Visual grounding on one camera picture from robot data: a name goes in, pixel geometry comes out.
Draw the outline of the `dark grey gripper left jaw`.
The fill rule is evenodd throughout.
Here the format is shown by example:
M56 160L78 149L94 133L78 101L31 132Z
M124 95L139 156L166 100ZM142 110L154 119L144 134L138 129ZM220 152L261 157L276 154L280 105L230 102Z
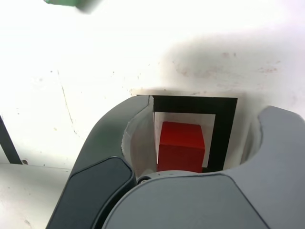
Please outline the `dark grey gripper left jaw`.
M89 133L47 228L100 229L137 179L156 170L153 97L131 97Z

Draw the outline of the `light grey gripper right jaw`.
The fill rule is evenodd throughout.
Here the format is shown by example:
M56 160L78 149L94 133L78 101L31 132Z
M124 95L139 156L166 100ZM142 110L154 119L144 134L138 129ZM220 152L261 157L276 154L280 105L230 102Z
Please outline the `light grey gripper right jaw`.
M224 171L151 179L129 191L105 229L302 229L305 226L305 122L267 107L262 143Z

